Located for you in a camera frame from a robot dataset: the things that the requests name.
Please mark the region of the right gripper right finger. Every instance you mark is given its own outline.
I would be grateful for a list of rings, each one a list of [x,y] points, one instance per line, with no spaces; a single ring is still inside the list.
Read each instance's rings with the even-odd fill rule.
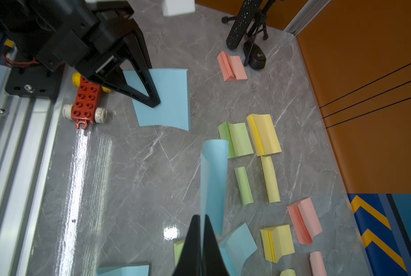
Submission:
[[[203,235],[203,275],[229,276],[208,215],[205,215]]]

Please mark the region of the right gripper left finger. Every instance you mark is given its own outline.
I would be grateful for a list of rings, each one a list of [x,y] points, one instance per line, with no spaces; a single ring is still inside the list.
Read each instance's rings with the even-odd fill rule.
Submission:
[[[201,275],[201,230],[200,216],[194,215],[185,238],[180,259],[173,276]]]

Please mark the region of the torn large yellow page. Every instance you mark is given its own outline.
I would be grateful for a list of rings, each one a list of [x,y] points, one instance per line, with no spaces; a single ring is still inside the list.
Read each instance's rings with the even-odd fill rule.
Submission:
[[[266,192],[269,203],[280,202],[280,193],[277,178],[274,170],[272,158],[270,156],[261,157],[262,169],[265,179]]]

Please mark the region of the light blue memo pad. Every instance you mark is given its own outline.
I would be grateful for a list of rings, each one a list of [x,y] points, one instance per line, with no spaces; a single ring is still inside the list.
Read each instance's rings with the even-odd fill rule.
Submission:
[[[187,69],[151,69],[161,103],[151,108],[137,100],[133,105],[141,127],[167,126],[185,131],[191,129]]]

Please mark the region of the small yellow memo pad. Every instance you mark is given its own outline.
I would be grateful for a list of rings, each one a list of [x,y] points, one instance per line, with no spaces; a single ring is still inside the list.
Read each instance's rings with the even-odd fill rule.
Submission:
[[[260,229],[265,259],[278,263],[286,255],[295,253],[290,225],[278,225]]]

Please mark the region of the torn small green page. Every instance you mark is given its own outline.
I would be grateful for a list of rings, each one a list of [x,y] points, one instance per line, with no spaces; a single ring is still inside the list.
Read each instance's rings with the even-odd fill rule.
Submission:
[[[234,169],[239,191],[241,194],[242,204],[245,207],[254,202],[249,179],[245,167],[237,167]]]

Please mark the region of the large green memo pad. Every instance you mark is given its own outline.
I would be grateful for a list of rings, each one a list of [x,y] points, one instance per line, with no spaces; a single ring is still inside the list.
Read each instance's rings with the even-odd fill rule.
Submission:
[[[173,252],[174,252],[174,266],[177,267],[180,260],[182,250],[184,247],[185,239],[177,239],[173,242]]]

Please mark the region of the blue curved memo pad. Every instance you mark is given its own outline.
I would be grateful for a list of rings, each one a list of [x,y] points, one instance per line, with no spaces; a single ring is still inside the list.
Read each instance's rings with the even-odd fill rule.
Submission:
[[[258,247],[247,224],[243,223],[219,243],[219,250],[228,274],[239,276],[245,262]]]

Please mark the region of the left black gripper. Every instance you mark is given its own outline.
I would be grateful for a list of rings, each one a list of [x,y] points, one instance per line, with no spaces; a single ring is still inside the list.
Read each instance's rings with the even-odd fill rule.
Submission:
[[[154,108],[161,100],[133,14],[127,1],[0,1],[0,32],[51,71],[66,63],[89,81]],[[128,86],[121,69],[125,61],[145,93]]]

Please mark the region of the pink memo pad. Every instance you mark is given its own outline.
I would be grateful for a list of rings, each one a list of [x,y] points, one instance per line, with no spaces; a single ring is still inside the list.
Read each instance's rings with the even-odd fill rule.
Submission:
[[[315,236],[323,232],[319,217],[310,197],[287,206],[300,244],[310,245]]]
[[[224,81],[246,81],[247,75],[239,56],[229,56],[225,51],[218,55],[218,63]]]

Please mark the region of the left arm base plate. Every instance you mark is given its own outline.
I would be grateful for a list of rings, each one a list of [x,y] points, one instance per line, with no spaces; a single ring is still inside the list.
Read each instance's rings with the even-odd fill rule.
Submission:
[[[50,71],[44,65],[11,70],[5,91],[10,95],[30,98],[57,99],[65,65]]]

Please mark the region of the small green memo pad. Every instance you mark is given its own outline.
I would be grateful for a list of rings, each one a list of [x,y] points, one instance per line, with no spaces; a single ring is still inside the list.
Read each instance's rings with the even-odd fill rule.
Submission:
[[[245,123],[225,122],[218,126],[218,132],[221,140],[227,140],[229,143],[228,157],[230,159],[254,154]]]

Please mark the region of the large yellow memo pad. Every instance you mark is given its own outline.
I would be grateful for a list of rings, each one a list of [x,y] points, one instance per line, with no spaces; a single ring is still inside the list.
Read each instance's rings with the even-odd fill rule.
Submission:
[[[271,115],[248,115],[246,117],[257,156],[282,152]]]

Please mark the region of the torn pink page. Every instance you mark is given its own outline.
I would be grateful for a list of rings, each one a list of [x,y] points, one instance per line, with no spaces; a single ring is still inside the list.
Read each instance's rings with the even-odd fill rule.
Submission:
[[[310,254],[310,264],[313,276],[327,276],[322,253],[320,251],[314,251]]]

